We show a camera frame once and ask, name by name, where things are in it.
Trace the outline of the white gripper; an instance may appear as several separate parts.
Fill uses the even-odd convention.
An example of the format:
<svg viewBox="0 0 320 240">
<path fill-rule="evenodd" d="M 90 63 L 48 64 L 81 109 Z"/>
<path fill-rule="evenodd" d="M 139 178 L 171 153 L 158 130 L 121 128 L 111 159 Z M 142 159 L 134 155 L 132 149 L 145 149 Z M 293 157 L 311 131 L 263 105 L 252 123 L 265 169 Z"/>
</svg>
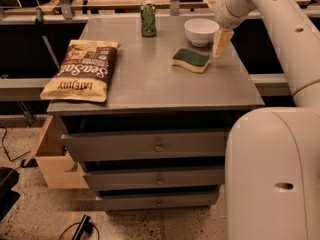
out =
<svg viewBox="0 0 320 240">
<path fill-rule="evenodd" d="M 251 0 L 203 0 L 211 11 L 214 11 L 215 21 L 222 27 L 214 33 L 212 56 L 220 57 L 228 43 L 231 41 L 234 31 L 256 9 Z"/>
</svg>

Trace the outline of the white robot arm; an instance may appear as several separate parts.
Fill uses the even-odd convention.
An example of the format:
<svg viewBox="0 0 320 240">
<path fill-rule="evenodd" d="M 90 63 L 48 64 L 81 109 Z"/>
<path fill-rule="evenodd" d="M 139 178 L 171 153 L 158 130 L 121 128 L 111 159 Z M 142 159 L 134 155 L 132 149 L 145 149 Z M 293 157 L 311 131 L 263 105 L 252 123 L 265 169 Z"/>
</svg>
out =
<svg viewBox="0 0 320 240">
<path fill-rule="evenodd" d="M 225 154 L 228 240 L 319 240 L 320 33 L 294 0 L 217 0 L 218 24 L 258 10 L 294 98 L 232 127 Z"/>
</svg>

